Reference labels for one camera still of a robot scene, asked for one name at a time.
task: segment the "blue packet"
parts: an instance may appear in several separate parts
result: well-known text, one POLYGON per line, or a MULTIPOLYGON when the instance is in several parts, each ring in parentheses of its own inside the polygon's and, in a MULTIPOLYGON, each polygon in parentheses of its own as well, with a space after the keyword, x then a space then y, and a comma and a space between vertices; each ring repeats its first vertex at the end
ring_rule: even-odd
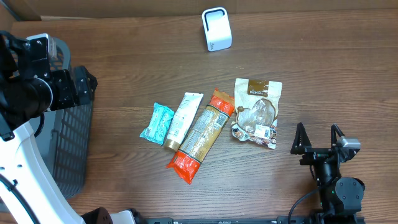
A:
POLYGON ((149 126, 144 129, 139 136, 148 141, 163 145, 164 138, 169 130, 173 116, 174 111, 170 108, 155 103, 154 113, 150 119, 149 126))

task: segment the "orange package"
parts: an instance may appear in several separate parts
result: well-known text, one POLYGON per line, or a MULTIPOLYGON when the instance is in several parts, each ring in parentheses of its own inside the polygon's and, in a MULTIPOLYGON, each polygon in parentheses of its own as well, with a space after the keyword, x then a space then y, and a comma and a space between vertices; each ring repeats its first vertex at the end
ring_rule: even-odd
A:
POLYGON ((191 184, 211 146, 234 113, 234 108, 234 98, 216 89, 210 103, 166 168, 173 167, 182 179, 191 184))

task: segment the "gray basket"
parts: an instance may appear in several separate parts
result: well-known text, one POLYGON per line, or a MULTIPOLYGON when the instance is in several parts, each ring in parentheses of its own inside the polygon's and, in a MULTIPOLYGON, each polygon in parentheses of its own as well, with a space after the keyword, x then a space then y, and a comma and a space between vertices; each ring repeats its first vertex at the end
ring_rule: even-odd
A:
MULTIPOLYGON (((54 40, 57 43, 57 58, 51 59, 51 70, 69 69, 74 79, 68 46, 60 39, 54 40)), ((78 194, 85 183, 93 101, 74 108, 48 111, 44 115, 43 130, 36 137, 37 147, 62 195, 70 198, 78 194)), ((39 122, 40 118, 29 120, 34 131, 39 122)), ((0 212, 8 212, 1 200, 0 212)))

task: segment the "gold cap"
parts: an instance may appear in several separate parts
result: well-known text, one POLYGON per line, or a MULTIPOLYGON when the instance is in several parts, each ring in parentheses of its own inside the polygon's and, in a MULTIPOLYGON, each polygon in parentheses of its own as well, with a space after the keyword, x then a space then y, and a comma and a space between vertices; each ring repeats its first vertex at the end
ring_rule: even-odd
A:
POLYGON ((176 141, 166 139, 166 142, 164 143, 164 148, 168 150, 172 150, 174 152, 177 152, 181 144, 179 144, 176 141))

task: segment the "white tube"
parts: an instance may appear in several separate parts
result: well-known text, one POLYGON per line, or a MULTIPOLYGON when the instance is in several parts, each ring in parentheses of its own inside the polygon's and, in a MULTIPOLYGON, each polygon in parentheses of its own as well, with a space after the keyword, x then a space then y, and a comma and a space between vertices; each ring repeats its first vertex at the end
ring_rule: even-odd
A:
POLYGON ((177 151, 188 132, 197 113, 203 94, 185 93, 178 110, 175 112, 164 147, 177 151))

